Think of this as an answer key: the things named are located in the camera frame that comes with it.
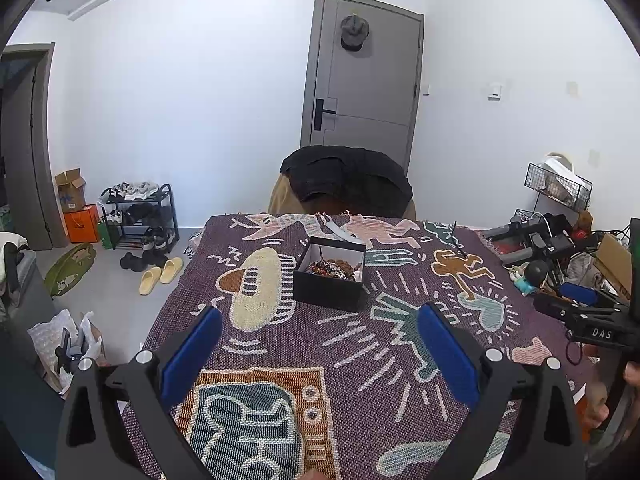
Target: green floor mat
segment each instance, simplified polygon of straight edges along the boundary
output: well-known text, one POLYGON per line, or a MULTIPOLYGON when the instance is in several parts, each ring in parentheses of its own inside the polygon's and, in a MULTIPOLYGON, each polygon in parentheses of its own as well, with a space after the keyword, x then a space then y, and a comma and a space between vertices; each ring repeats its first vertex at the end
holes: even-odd
POLYGON ((44 285, 52 296, 62 296, 91 269, 95 249, 90 243, 79 244, 59 257, 44 278, 44 285))

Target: silver screw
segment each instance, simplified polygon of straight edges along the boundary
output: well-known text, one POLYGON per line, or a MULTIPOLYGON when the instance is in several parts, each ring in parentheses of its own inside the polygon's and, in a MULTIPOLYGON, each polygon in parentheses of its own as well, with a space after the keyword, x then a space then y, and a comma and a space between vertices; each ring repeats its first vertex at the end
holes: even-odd
POLYGON ((85 372, 89 368, 91 368, 91 364, 92 364, 92 361, 88 357, 85 357, 84 359, 80 359, 80 362, 78 363, 78 370, 80 370, 81 372, 85 372))
POLYGON ((558 359, 556 359, 555 357, 549 357, 546 360, 546 365, 551 368, 552 370, 559 370, 560 369, 560 361, 558 359))
POLYGON ((142 352, 138 352, 138 355, 136 355, 136 361, 143 365, 151 361, 153 357, 154 355, 149 350, 143 350, 142 352))
POLYGON ((487 359, 493 363, 497 363, 502 361, 502 352, 500 352, 497 348, 489 348, 484 353, 487 359))

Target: open black box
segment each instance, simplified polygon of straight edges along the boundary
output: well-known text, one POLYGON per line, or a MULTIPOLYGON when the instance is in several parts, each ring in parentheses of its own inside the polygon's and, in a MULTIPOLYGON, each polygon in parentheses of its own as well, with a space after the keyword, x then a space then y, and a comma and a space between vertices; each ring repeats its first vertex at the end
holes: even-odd
POLYGON ((314 236, 309 238, 309 243, 293 271, 293 299, 302 303, 357 312, 362 294, 365 250, 364 245, 344 240, 314 236), (322 259, 319 248, 322 249, 325 260, 344 260, 354 268, 360 264, 360 269, 354 275, 356 281, 328 278, 305 272, 311 263, 322 259))

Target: black jacket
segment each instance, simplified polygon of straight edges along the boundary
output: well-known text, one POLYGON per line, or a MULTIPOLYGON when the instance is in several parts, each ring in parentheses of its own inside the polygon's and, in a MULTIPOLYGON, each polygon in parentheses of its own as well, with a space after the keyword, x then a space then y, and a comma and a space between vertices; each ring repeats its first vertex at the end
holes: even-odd
POLYGON ((402 168, 384 153, 346 146, 305 146, 282 162, 300 202, 331 195, 354 212, 402 218, 414 195, 402 168))

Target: gray floor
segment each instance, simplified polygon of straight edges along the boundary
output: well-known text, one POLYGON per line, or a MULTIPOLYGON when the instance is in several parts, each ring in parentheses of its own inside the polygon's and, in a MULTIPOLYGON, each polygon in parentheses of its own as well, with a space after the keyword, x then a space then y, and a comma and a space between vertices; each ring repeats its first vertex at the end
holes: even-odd
MULTIPOLYGON (((180 256, 185 267, 189 259, 182 253, 194 231, 180 230, 180 241, 170 254, 170 257, 180 256)), ((37 251, 36 262, 42 275, 45 276, 70 248, 71 245, 37 251)), ((81 312, 93 311, 92 321, 102 332, 107 360, 111 364, 128 362, 146 339, 166 298, 177 285, 178 277, 168 285, 158 282, 151 294, 140 296, 138 287, 142 273, 120 268, 120 259, 127 251, 105 250, 100 244, 94 244, 94 248, 97 256, 91 269, 74 288, 53 301, 60 310, 68 308, 78 324, 82 319, 81 312)), ((141 251, 132 252, 136 256, 141 255, 141 251)))

